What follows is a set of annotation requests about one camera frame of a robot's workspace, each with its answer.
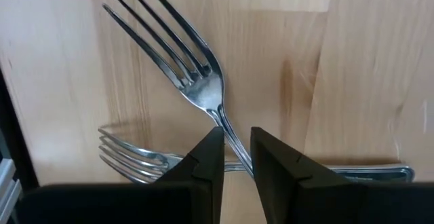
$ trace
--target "silver fork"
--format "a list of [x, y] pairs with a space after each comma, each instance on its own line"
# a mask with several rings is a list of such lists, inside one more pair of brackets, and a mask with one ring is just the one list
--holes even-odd
[[[174, 153], [141, 149], [102, 128], [98, 131], [102, 134], [100, 136], [102, 144], [99, 146], [100, 158], [113, 170], [134, 183], [152, 183], [184, 158], [183, 155]], [[224, 163], [225, 172], [244, 170], [244, 166], [238, 161]]]
[[164, 60], [164, 58], [161, 57], [161, 55], [158, 54], [148, 42], [139, 36], [139, 34], [107, 4], [104, 4], [103, 8], [152, 58], [153, 62], [161, 69], [161, 71], [163, 71], [166, 77], [170, 79], [173, 85], [178, 88], [181, 94], [184, 95], [188, 101], [199, 109], [205, 111], [218, 126], [223, 127], [229, 145], [232, 147], [246, 171], [253, 177], [252, 159], [250, 158], [250, 154], [245, 150], [226, 116], [224, 109], [224, 79], [222, 69], [207, 43], [167, 0], [159, 0], [204, 55], [206, 64], [201, 64], [179, 36], [177, 36], [177, 34], [175, 34], [175, 32], [158, 16], [148, 3], [146, 3], [145, 0], [138, 0], [170, 36], [170, 38], [174, 40], [180, 50], [182, 50], [190, 63], [194, 66], [194, 69], [191, 70], [187, 67], [185, 61], [179, 57], [167, 42], [165, 42], [124, 0], [118, 1], [148, 31], [155, 41], [167, 52], [170, 58], [173, 59], [182, 71], [183, 77], [179, 77], [175, 74], [173, 68]]
[[[100, 157], [111, 168], [133, 183], [152, 183], [172, 169], [184, 156], [141, 149], [100, 128]], [[353, 181], [410, 182], [414, 171], [402, 164], [379, 166], [328, 166], [330, 170]], [[224, 163], [224, 171], [244, 171], [239, 162]]]

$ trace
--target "wooden surface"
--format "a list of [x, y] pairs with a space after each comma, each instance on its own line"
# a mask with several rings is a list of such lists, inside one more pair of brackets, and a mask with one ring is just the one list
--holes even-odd
[[[261, 126], [323, 163], [434, 180], [434, 0], [170, 1], [219, 58], [246, 147]], [[99, 160], [100, 126], [175, 153], [213, 126], [101, 3], [138, 27], [115, 0], [0, 0], [1, 70], [41, 184], [125, 181]], [[224, 184], [222, 223], [264, 223], [246, 173]]]

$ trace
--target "black object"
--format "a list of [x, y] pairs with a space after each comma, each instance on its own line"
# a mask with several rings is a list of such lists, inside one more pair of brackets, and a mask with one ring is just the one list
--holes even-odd
[[268, 223], [434, 223], [432, 183], [354, 183], [261, 128], [250, 140]]
[[[42, 187], [18, 206], [27, 223], [218, 223], [222, 128], [150, 185]], [[354, 183], [261, 128], [252, 128], [254, 180], [268, 223], [434, 223], [432, 183]]]
[[23, 192], [36, 189], [39, 183], [2, 72], [0, 72], [0, 130], [0, 137], [2, 137], [0, 141], [4, 139], [10, 154], [6, 157], [14, 161]]
[[190, 153], [149, 185], [53, 185], [18, 204], [27, 223], [219, 223], [224, 134], [214, 128]]

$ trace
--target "wood grain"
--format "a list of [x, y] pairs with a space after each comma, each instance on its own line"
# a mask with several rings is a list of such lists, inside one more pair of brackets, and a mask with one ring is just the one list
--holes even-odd
[[309, 155], [329, 164], [407, 160], [403, 145], [421, 142], [397, 141], [397, 127], [418, 65], [432, 59], [433, 18], [433, 0], [331, 0]]
[[[402, 161], [418, 179], [434, 179], [433, 0], [170, 1], [221, 62], [229, 117], [246, 147], [250, 127], [261, 126], [322, 162]], [[182, 154], [213, 126], [102, 3], [161, 51], [115, 0], [0, 0], [1, 70], [43, 185], [125, 181], [98, 157], [100, 126]], [[222, 206], [222, 223], [265, 223], [244, 172], [225, 175]]]

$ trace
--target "fork head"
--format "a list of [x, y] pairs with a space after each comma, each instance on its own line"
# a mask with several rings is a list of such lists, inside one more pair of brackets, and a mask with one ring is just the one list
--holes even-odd
[[159, 153], [133, 146], [100, 128], [100, 158], [133, 183], [152, 183], [182, 160], [173, 153]]
[[179, 36], [160, 18], [160, 16], [145, 0], [137, 0], [159, 23], [162, 29], [170, 36], [182, 53], [184, 53], [188, 58], [188, 61], [193, 67], [193, 69], [190, 69], [186, 65], [186, 61], [181, 59], [173, 48], [170, 47], [136, 11], [134, 11], [124, 0], [118, 1], [133, 17], [135, 17], [135, 19], [137, 19], [138, 23], [148, 31], [165, 52], [167, 52], [170, 58], [181, 70], [181, 77], [176, 74], [166, 60], [164, 60], [164, 58], [158, 54], [158, 52], [156, 52], [148, 42], [139, 36], [139, 34], [115, 11], [113, 11], [107, 4], [104, 4], [103, 7], [128, 33], [128, 35], [130, 35], [130, 37], [134, 39], [134, 41], [151, 57], [153, 62], [161, 69], [161, 71], [163, 71], [175, 87], [180, 90], [182, 95], [184, 95], [184, 97], [196, 107], [207, 112], [211, 116], [213, 112], [220, 109], [224, 100], [224, 79], [222, 69], [218, 64], [217, 58], [197, 31], [167, 0], [159, 0], [203, 54], [203, 57], [205, 57], [203, 62], [199, 62], [199, 59], [193, 54], [191, 49], [186, 46], [181, 38], [179, 38]]

